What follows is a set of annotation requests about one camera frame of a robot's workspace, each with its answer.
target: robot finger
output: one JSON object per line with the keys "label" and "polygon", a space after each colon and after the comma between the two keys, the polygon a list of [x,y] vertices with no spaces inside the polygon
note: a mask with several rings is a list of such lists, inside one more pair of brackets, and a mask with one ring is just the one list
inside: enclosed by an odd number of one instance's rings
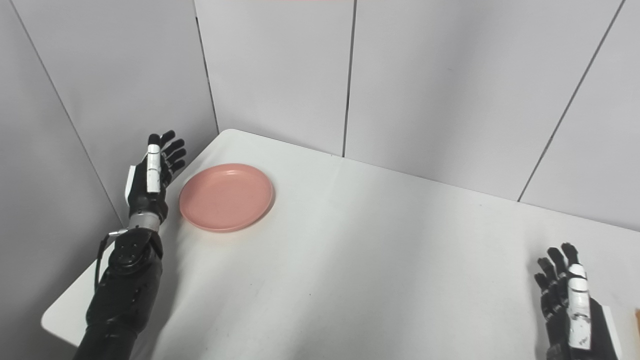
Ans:
{"label": "robot finger", "polygon": [[575,246],[571,245],[570,243],[564,243],[562,244],[562,251],[569,261],[569,266],[580,263],[578,261],[578,250],[576,250]]}
{"label": "robot finger", "polygon": [[549,259],[539,258],[538,265],[540,265],[540,268],[542,268],[542,271],[547,276],[547,279],[549,279],[549,282],[553,283],[557,281],[556,270]]}
{"label": "robot finger", "polygon": [[185,150],[184,148],[178,149],[166,159],[166,162],[167,164],[169,164],[169,167],[171,167],[171,165],[173,165],[176,161],[180,160],[186,154],[187,154],[187,150]]}
{"label": "robot finger", "polygon": [[562,255],[560,250],[558,250],[557,247],[550,247],[547,250],[547,254],[549,254],[549,257],[551,258],[551,260],[553,260],[554,264],[556,265],[556,273],[558,277],[566,275],[566,265],[564,263],[564,256]]}
{"label": "robot finger", "polygon": [[160,139],[160,149],[162,149],[171,139],[175,138],[175,131],[169,130]]}
{"label": "robot finger", "polygon": [[171,154],[173,154],[174,151],[180,149],[183,146],[184,146],[184,140],[178,139],[172,142],[169,146],[167,146],[166,149],[162,151],[162,153],[165,156],[165,158],[168,158]]}
{"label": "robot finger", "polygon": [[551,261],[547,258],[539,258],[538,264],[542,268],[542,271],[547,276],[547,280],[549,282],[549,302],[551,306],[557,311],[562,306],[562,298],[560,296],[560,290],[558,288],[556,270],[554,266],[551,264]]}
{"label": "robot finger", "polygon": [[564,256],[558,250],[557,247],[550,247],[547,250],[547,254],[551,260],[553,260],[554,264],[556,264],[556,273],[557,273],[557,293],[560,298],[560,303],[566,307],[568,305],[568,294],[567,294],[567,269],[564,263]]}
{"label": "robot finger", "polygon": [[172,174],[175,174],[176,172],[178,172],[178,170],[182,169],[184,165],[186,165],[184,160],[178,160],[173,165],[171,165],[171,167],[169,168],[169,171]]}
{"label": "robot finger", "polygon": [[553,316],[556,312],[554,311],[554,306],[550,299],[549,293],[549,281],[544,274],[537,273],[533,276],[540,287],[541,295],[540,295],[540,308],[542,309],[542,315],[546,320],[549,320],[551,316]]}

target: white wall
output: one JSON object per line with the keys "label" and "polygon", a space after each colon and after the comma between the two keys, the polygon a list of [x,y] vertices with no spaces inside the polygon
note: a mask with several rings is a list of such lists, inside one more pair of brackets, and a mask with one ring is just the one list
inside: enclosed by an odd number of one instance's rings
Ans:
{"label": "white wall", "polygon": [[[348,104],[352,1],[196,9],[222,129],[517,200],[620,3],[360,1]],[[633,6],[524,201],[640,229]]]}
{"label": "white wall", "polygon": [[120,217],[127,165],[150,132],[217,135],[191,1],[14,0]]}
{"label": "white wall", "polygon": [[0,352],[70,359],[40,317],[120,221],[8,0],[0,49]]}
{"label": "white wall", "polygon": [[639,19],[627,1],[522,201],[640,231]]}
{"label": "white wall", "polygon": [[353,2],[195,3],[220,130],[342,154]]}
{"label": "white wall", "polygon": [[614,1],[359,1],[346,156],[516,200]]}

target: robotic arm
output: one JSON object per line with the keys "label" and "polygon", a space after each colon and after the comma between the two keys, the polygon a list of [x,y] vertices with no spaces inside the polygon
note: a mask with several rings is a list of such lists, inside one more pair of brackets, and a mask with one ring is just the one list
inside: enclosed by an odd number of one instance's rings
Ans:
{"label": "robotic arm", "polygon": [[[162,274],[158,230],[168,214],[166,187],[185,165],[181,160],[186,154],[183,139],[162,150],[173,138],[173,131],[162,137],[151,134],[147,155],[129,169],[129,226],[113,233],[117,235],[115,248],[96,284],[86,314],[86,332],[74,360],[127,360],[138,334],[147,326]],[[99,259],[108,237],[100,245]]]}
{"label": "robotic arm", "polygon": [[589,294],[587,274],[578,251],[562,244],[568,260],[555,247],[539,258],[544,274],[534,276],[541,290],[540,304],[547,321],[550,347],[547,360],[618,360],[602,306]]}

